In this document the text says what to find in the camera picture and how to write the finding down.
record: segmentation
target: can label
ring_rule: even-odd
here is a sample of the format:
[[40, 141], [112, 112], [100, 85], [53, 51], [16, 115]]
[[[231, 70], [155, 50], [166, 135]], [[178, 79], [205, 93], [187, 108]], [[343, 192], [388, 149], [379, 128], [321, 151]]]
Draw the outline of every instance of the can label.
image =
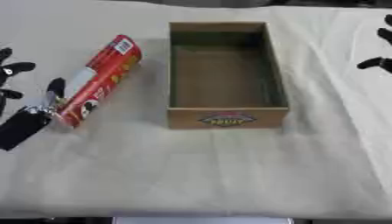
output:
[[141, 58], [135, 42], [118, 35], [66, 86], [66, 104], [59, 108], [57, 117], [63, 123], [77, 127]]

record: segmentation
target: red can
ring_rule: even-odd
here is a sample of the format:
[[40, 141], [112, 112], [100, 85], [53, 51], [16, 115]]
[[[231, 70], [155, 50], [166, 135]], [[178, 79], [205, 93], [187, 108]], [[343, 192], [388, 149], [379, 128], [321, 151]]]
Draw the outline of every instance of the red can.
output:
[[141, 58], [135, 42], [125, 35], [118, 35], [66, 85], [66, 103], [57, 110], [57, 117], [76, 128]]

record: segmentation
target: cardboard box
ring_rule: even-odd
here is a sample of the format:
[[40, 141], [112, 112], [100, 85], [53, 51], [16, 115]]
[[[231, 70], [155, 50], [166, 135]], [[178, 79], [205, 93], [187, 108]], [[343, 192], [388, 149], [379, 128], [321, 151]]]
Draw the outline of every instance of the cardboard box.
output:
[[172, 129], [274, 128], [289, 107], [265, 23], [171, 23]]

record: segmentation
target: pringles can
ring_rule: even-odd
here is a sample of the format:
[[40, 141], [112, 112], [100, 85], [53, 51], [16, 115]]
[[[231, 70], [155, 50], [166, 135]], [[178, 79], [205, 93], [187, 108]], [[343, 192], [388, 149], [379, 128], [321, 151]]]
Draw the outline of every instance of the pringles can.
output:
[[141, 58], [135, 42], [118, 35], [66, 84], [63, 105], [55, 117], [66, 125], [79, 126]]
[[20, 108], [0, 125], [0, 149], [14, 149], [53, 119], [76, 128], [141, 58], [135, 42], [125, 35], [118, 35], [71, 82], [62, 78], [52, 80], [39, 105]]

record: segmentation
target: white tablecloth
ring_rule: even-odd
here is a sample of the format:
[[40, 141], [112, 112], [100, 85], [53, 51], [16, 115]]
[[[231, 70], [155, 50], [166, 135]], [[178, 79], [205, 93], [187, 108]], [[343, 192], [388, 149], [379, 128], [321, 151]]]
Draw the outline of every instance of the white tablecloth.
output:
[[[389, 12], [3, 0], [0, 47], [38, 66], [9, 81], [26, 96], [2, 121], [50, 79], [71, 80], [116, 34], [144, 58], [77, 130], [0, 151], [0, 215], [392, 218], [392, 76], [356, 68], [392, 56], [376, 36]], [[268, 22], [290, 97], [283, 128], [167, 129], [171, 21]]]

